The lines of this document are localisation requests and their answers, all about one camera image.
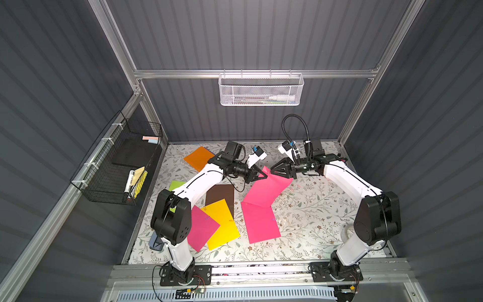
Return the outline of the brown paper sheet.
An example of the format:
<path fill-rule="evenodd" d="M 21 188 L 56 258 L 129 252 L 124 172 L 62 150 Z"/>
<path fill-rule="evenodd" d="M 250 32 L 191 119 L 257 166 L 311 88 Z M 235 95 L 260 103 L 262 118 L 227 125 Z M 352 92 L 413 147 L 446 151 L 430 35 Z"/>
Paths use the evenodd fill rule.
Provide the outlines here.
<path fill-rule="evenodd" d="M 235 209 L 235 188 L 229 184 L 218 184 L 206 192 L 205 205 L 225 200 L 232 216 Z"/>

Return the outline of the orange paper sheet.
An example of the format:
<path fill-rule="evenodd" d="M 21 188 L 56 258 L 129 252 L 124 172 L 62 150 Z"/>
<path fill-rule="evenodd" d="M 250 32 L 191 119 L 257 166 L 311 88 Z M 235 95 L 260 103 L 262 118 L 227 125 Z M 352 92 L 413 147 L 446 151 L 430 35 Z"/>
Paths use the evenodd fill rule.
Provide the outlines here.
<path fill-rule="evenodd" d="M 194 152 L 186 156 L 184 161 L 193 167 L 197 172 L 200 172 L 203 170 L 208 161 L 214 156 L 214 153 L 209 151 L 207 148 L 199 147 Z"/>

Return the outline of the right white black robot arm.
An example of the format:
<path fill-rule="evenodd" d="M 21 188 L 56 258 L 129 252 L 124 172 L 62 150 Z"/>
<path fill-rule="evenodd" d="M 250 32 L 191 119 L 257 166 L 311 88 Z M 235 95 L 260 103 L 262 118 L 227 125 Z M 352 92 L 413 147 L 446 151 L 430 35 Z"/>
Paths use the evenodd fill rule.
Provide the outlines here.
<path fill-rule="evenodd" d="M 370 251 L 381 247 L 393 236 L 401 233 L 399 197 L 391 192 L 380 190 L 363 180 L 346 164 L 346 160 L 324 150 L 315 151 L 313 144 L 304 142 L 306 156 L 301 157 L 294 142 L 284 141 L 278 151 L 286 157 L 270 168 L 273 175 L 296 179 L 298 174 L 324 176 L 349 195 L 357 205 L 353 221 L 354 233 L 343 240 L 334 250 L 326 272 L 336 281 L 349 276 L 356 278 L 360 260 Z"/>

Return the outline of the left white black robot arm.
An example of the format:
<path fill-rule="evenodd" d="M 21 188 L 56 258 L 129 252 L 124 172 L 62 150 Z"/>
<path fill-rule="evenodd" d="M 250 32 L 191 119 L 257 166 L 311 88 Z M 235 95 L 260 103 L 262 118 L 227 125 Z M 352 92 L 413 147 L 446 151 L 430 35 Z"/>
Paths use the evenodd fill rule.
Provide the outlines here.
<path fill-rule="evenodd" d="M 192 208 L 213 186 L 231 177 L 242 177 L 246 184 L 267 179 L 267 174 L 256 166 L 267 157 L 261 147 L 254 147 L 245 161 L 239 159 L 245 147 L 229 141 L 225 149 L 211 156 L 202 170 L 174 191 L 162 190 L 156 200 L 150 227 L 153 230 L 153 250 L 167 248 L 171 268 L 178 274 L 194 271 L 195 261 L 188 247 L 192 228 Z"/>

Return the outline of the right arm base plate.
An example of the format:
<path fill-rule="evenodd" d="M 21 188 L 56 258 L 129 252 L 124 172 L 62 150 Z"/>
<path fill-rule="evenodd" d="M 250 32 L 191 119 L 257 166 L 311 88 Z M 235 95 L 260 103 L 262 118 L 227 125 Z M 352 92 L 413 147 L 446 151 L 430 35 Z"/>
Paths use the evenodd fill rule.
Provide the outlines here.
<path fill-rule="evenodd" d="M 343 266 L 333 261 L 311 262 L 308 271 L 316 283 L 329 281 L 363 281 L 364 277 L 358 265 Z"/>

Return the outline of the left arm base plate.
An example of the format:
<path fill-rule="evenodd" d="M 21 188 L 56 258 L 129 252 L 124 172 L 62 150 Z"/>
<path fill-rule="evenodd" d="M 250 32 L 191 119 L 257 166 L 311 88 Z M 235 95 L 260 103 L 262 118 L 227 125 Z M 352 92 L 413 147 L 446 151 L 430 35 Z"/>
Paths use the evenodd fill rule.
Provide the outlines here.
<path fill-rule="evenodd" d="M 160 270 L 160 286 L 207 286 L 211 284 L 213 267 L 193 265 L 186 271 L 179 271 L 171 265 Z"/>

